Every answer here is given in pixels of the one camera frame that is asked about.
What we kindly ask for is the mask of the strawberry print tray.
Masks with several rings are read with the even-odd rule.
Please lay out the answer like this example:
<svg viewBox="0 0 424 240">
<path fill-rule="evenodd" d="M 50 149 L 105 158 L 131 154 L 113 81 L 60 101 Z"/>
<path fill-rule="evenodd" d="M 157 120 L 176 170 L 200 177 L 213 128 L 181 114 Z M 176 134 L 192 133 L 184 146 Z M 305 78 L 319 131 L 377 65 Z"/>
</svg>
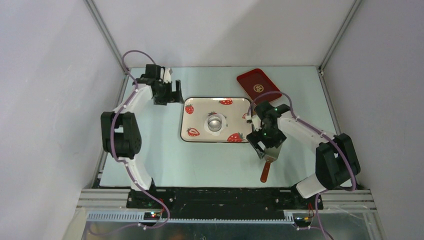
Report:
<svg viewBox="0 0 424 240">
<path fill-rule="evenodd" d="M 184 102 L 180 137 L 191 143 L 247 143 L 246 136 L 252 132 L 247 123 L 247 110 L 251 102 L 243 97 L 191 97 Z M 206 118 L 223 114 L 228 128 L 219 136 L 204 130 Z"/>
</svg>

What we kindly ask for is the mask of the white dough piece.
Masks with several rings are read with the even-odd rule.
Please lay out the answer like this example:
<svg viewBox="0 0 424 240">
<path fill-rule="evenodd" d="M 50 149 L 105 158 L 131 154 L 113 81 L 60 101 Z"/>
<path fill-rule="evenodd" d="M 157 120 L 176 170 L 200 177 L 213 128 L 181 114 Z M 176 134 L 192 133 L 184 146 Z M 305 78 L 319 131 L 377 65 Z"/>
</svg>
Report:
<svg viewBox="0 0 424 240">
<path fill-rule="evenodd" d="M 205 119 L 203 128 L 208 134 L 217 137 L 228 128 L 227 118 L 221 113 L 212 114 Z"/>
</svg>

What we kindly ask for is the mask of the aluminium frame rail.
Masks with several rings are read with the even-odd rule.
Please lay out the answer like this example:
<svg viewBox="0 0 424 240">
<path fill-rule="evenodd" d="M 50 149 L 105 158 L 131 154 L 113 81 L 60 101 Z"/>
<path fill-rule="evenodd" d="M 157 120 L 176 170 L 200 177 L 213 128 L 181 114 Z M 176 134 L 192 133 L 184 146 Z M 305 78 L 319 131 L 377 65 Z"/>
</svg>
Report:
<svg viewBox="0 0 424 240">
<path fill-rule="evenodd" d="M 370 214 L 369 190 L 331 190 L 302 198 L 288 188 L 159 187 L 149 195 L 131 189 L 90 188 L 78 209 L 90 221 L 170 223 L 292 223 L 296 214 Z"/>
</svg>

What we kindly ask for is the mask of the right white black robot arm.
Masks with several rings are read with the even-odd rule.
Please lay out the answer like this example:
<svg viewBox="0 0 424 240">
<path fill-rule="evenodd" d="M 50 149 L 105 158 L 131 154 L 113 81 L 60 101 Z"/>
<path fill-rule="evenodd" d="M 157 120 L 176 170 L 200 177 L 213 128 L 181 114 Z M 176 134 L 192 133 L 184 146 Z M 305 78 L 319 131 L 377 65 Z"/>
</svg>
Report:
<svg viewBox="0 0 424 240">
<path fill-rule="evenodd" d="M 356 189 L 356 175 L 361 166 L 349 135 L 326 133 L 300 119 L 286 104 L 272 106 L 264 101 L 256 106 L 255 114 L 250 109 L 245 118 L 252 125 L 252 132 L 246 139 L 265 161 L 261 182 L 267 181 L 271 163 L 278 159 L 279 147 L 288 136 L 310 148 L 315 155 L 314 173 L 293 186 L 290 201 L 295 208 L 304 209 L 312 196 L 333 190 L 347 181 L 351 181 L 351 191 Z"/>
</svg>

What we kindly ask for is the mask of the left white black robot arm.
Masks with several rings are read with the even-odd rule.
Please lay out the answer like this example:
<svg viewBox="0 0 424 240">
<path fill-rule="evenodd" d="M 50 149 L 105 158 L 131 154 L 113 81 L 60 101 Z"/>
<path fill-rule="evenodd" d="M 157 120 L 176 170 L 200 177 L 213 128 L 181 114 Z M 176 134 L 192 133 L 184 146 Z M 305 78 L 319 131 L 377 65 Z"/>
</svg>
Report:
<svg viewBox="0 0 424 240">
<path fill-rule="evenodd" d="M 136 159 L 143 143 L 136 113 L 143 110 L 148 102 L 160 106 L 184 103 L 181 81 L 172 80 L 172 72 L 170 67 L 147 64 L 145 72 L 134 80 L 127 99 L 100 116 L 103 150 L 125 167 L 131 188 L 142 191 L 138 201 L 145 208 L 156 206 L 158 194 L 149 189 L 153 179 L 145 165 Z"/>
</svg>

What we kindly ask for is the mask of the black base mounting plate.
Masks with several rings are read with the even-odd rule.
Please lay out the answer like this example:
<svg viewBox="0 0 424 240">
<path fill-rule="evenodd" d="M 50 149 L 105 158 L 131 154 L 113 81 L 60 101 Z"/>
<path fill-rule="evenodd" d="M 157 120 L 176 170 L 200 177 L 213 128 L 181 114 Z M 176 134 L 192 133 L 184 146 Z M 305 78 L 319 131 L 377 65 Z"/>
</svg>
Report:
<svg viewBox="0 0 424 240">
<path fill-rule="evenodd" d="M 289 210 L 323 209 L 321 200 L 303 198 L 287 187 L 157 187 L 130 190 L 128 209 L 157 209 L 172 220 L 284 220 Z"/>
</svg>

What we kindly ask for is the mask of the red lacquer tray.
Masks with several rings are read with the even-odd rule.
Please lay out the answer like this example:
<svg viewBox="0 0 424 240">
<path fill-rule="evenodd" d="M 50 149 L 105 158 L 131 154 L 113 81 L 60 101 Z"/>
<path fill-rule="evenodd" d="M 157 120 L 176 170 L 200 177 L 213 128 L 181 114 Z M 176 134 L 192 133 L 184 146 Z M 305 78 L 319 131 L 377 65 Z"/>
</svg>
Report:
<svg viewBox="0 0 424 240">
<path fill-rule="evenodd" d="M 271 103 L 282 97 L 279 88 L 260 68 L 252 69 L 237 76 L 236 81 L 256 104 L 264 101 Z"/>
</svg>

